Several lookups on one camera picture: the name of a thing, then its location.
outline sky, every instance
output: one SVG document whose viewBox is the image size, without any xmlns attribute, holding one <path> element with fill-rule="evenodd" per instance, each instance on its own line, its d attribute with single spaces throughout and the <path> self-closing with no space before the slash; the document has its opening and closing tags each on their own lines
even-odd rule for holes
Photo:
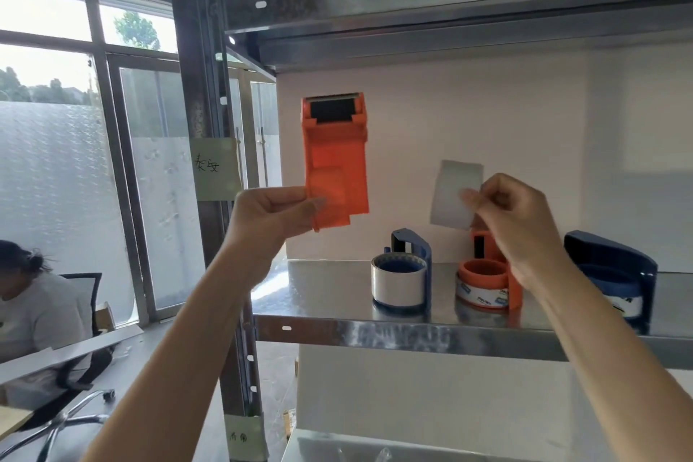
<svg viewBox="0 0 693 462">
<path fill-rule="evenodd" d="M 0 8 L 0 29 L 91 40 L 87 6 L 83 0 L 0 0 Z M 122 9 L 101 6 L 106 42 L 123 45 L 114 24 L 114 19 L 123 13 Z M 152 21 L 163 51 L 178 51 L 173 19 L 140 15 Z M 93 84 L 92 88 L 96 89 L 96 75 L 88 60 L 89 56 L 81 53 L 0 44 L 0 69 L 13 67 L 25 86 L 48 84 L 57 78 L 63 88 L 86 91 Z"/>
</svg>

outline chair base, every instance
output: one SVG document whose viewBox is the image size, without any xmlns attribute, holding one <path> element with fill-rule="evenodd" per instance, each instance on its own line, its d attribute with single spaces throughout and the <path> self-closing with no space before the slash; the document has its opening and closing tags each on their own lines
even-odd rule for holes
<svg viewBox="0 0 693 462">
<path fill-rule="evenodd" d="M 99 396 L 103 398 L 104 402 L 110 404 L 113 403 L 116 398 L 116 391 L 113 389 L 109 389 L 107 391 L 94 391 L 70 410 L 60 413 L 38 431 L 31 433 L 25 439 L 22 439 L 16 444 L 5 449 L 2 453 L 0 453 L 0 461 L 18 449 L 23 448 L 25 445 L 30 444 L 34 440 L 38 440 L 43 436 L 48 436 L 43 444 L 43 447 L 41 448 L 38 458 L 36 458 L 36 462 L 47 462 L 51 455 L 51 450 L 56 444 L 58 433 L 65 429 L 65 427 L 72 427 L 74 425 L 82 424 L 104 424 L 106 422 L 108 415 L 86 415 L 75 417 L 75 414 L 80 412 L 85 405 Z"/>
</svg>

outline person's left hand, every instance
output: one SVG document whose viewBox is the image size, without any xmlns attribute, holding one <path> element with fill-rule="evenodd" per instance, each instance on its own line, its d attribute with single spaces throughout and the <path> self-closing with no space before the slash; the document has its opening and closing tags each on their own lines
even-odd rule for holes
<svg viewBox="0 0 693 462">
<path fill-rule="evenodd" d="M 255 283 L 264 279 L 287 238 L 312 228 L 325 198 L 306 198 L 305 187 L 253 188 L 236 197 L 222 250 L 235 248 L 257 266 Z"/>
</svg>

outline floor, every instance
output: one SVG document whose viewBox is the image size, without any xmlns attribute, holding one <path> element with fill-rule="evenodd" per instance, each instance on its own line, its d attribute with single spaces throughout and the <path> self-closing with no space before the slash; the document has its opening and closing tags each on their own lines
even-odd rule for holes
<svg viewBox="0 0 693 462">
<path fill-rule="evenodd" d="M 169 325 L 165 323 L 150 326 L 143 335 L 135 336 L 120 344 L 115 353 L 116 359 L 96 379 L 94 388 L 113 388 L 116 390 L 117 399 L 122 397 L 161 341 Z M 286 447 L 282 413 L 285 409 L 296 407 L 294 360 L 298 355 L 298 345 L 258 343 L 257 349 L 261 376 L 260 391 L 265 409 L 265 435 L 270 450 L 269 460 L 280 462 Z M 107 414 L 108 412 L 108 406 L 101 399 L 96 399 L 80 414 Z M 53 450 L 51 462 L 78 462 L 89 441 L 98 431 L 98 425 L 82 425 L 62 431 Z M 0 442 L 0 451 L 28 434 L 10 435 Z M 200 435 L 194 462 L 228 462 L 225 438 L 221 396 L 217 389 Z M 35 460 L 41 446 L 41 440 L 34 442 L 13 453 L 5 459 L 5 462 Z"/>
</svg>

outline white t-shirt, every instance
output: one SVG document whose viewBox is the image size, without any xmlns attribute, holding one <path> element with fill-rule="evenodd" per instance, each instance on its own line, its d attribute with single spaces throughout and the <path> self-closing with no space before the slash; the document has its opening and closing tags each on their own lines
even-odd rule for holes
<svg viewBox="0 0 693 462">
<path fill-rule="evenodd" d="M 16 298 L 0 298 L 0 363 L 91 337 L 91 292 L 62 276 L 41 273 Z M 85 357 L 70 380 L 79 379 L 90 362 L 91 356 Z M 59 396 L 64 391 L 56 385 L 59 368 L 5 384 L 8 404 L 34 411 Z"/>
</svg>

